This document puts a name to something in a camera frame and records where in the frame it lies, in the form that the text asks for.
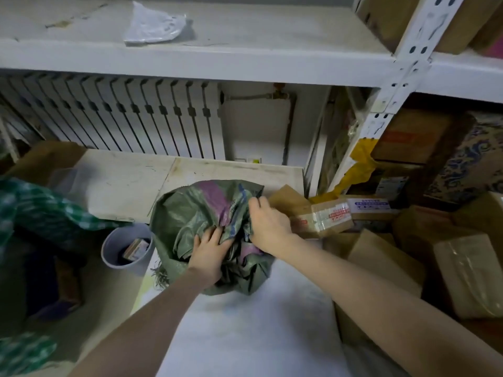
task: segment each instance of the radiator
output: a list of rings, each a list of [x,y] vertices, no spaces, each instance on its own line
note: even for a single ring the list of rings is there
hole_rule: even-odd
[[[30,72],[1,75],[0,93],[44,139],[225,159],[217,82]],[[16,137],[21,123],[8,123]]]

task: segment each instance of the green checkered fabric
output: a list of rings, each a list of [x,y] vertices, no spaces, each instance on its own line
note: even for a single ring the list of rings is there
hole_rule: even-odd
[[[14,225],[69,250],[82,230],[116,228],[122,223],[96,218],[79,205],[39,185],[0,178],[0,261]]]
[[[0,339],[0,377],[40,369],[55,349],[56,343],[48,336],[34,333]]]

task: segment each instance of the person's right hand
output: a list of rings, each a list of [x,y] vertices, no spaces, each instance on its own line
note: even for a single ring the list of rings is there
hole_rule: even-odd
[[[271,208],[264,196],[250,198],[248,207],[253,235],[251,242],[266,253],[277,256],[286,238],[292,234],[290,220],[286,215]]]

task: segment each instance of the person's left hand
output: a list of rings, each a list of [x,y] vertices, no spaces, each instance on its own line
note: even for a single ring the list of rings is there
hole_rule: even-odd
[[[214,285],[222,277],[220,266],[222,266],[225,254],[234,242],[234,239],[228,239],[218,244],[222,232],[222,227],[211,227],[204,232],[203,238],[199,239],[197,234],[194,237],[194,249],[187,271],[196,272],[202,276],[207,284],[205,288]]]

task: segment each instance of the crumpled white plastic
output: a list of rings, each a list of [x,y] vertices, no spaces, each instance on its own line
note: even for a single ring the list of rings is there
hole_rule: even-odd
[[[124,34],[125,43],[156,43],[171,41],[187,24],[185,15],[171,16],[160,10],[144,7],[133,1],[133,18]]]

